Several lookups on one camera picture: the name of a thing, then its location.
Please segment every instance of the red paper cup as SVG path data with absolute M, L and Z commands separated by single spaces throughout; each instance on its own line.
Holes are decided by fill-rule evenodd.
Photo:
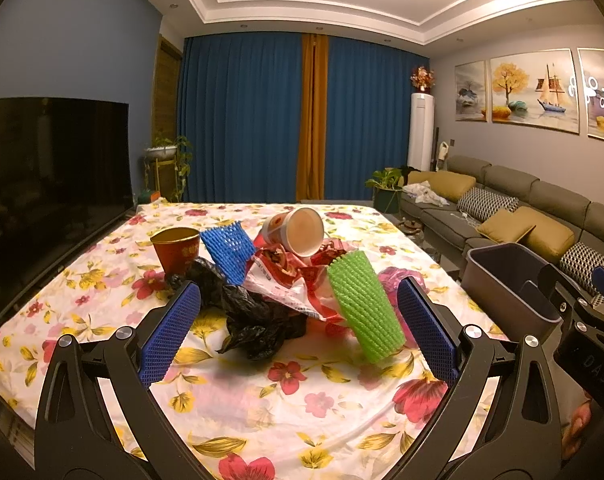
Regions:
M 268 244 L 281 244 L 303 258 L 312 256 L 322 246 L 324 224 L 315 209 L 301 207 L 267 218 L 259 232 Z
M 199 231 L 191 227 L 169 227 L 150 237 L 166 275 L 184 275 L 199 255 Z

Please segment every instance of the blue foam net sleeve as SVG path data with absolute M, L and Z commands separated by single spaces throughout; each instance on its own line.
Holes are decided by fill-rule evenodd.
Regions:
M 231 285 L 246 279 L 246 262 L 255 254 L 255 246 L 239 222 L 214 227 L 201 233 L 202 241 Z
M 171 300 L 173 305 L 142 348 L 139 377 L 148 388 L 161 381 L 199 314 L 199 287 L 190 283 Z
M 453 386 L 460 375 L 456 346 L 409 280 L 402 280 L 397 288 L 397 307 L 433 375 Z

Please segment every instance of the gray sofa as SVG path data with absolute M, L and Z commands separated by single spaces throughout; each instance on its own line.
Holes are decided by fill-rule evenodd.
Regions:
M 571 229 L 576 242 L 583 242 L 604 254 L 603 204 L 591 202 L 534 175 L 493 166 L 486 160 L 470 156 L 449 157 L 447 170 L 474 176 L 478 187 L 517 197 L 520 205 L 537 209 Z M 461 269 L 464 269 L 466 253 L 470 249 L 494 244 L 469 225 L 454 203 L 444 207 L 416 204 L 415 200 L 402 194 L 400 207 L 405 216 L 423 222 L 429 242 Z

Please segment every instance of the orange curtain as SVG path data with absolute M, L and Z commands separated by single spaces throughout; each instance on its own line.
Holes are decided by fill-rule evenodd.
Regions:
M 303 34 L 302 59 L 302 116 L 295 186 L 298 202 L 324 198 L 328 36 Z

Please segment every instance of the blue curtain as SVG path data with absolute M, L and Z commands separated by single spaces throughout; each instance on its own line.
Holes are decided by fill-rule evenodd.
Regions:
M 183 60 L 178 134 L 193 144 L 187 199 L 294 202 L 301 35 L 187 38 Z
M 411 73 L 428 58 L 365 41 L 331 38 L 324 195 L 370 200 L 375 170 L 406 164 Z

